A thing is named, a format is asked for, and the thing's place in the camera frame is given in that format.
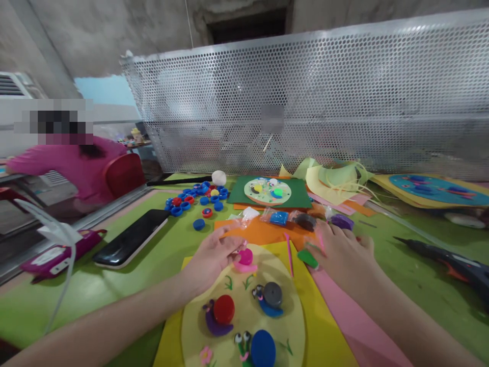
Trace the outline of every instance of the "smartphone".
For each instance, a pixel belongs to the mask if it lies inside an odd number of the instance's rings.
[[[168,222],[169,211],[148,210],[103,249],[93,255],[96,265],[110,269],[121,269],[146,246],[146,244]]]

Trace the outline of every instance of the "hand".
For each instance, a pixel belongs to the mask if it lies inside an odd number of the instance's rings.
[[[317,220],[316,238],[322,239],[325,255],[319,248],[308,245],[307,250],[334,282],[357,302],[367,296],[371,286],[387,278],[373,257],[373,240],[355,238],[352,231]]]
[[[194,297],[208,290],[228,265],[241,259],[237,251],[244,250],[247,242],[241,237],[221,238],[232,229],[232,226],[224,226],[207,236],[182,270],[184,282]]]
[[[9,157],[7,157],[7,158],[0,158],[0,165],[5,165],[5,164],[7,164],[7,162],[8,162],[9,160],[11,160],[12,158],[15,158],[15,157],[13,157],[13,156],[9,156]]]

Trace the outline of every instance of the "perforated metal sheet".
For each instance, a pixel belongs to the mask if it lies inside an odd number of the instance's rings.
[[[307,156],[489,179],[489,11],[121,61],[166,172],[277,174]],[[263,105],[284,128],[261,130]]]

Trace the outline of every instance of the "pink shirt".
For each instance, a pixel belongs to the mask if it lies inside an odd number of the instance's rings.
[[[105,157],[80,156],[78,145],[36,145],[7,161],[7,166],[17,173],[34,176],[58,171],[76,186],[76,197],[83,203],[108,203],[113,198],[103,179],[103,170],[107,163],[126,154],[127,150],[124,145],[101,137],[94,136],[93,143],[105,152]]]

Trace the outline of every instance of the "clay flower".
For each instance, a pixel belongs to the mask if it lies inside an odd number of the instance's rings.
[[[203,365],[209,365],[212,359],[212,351],[208,346],[205,346],[200,352],[200,359]]]

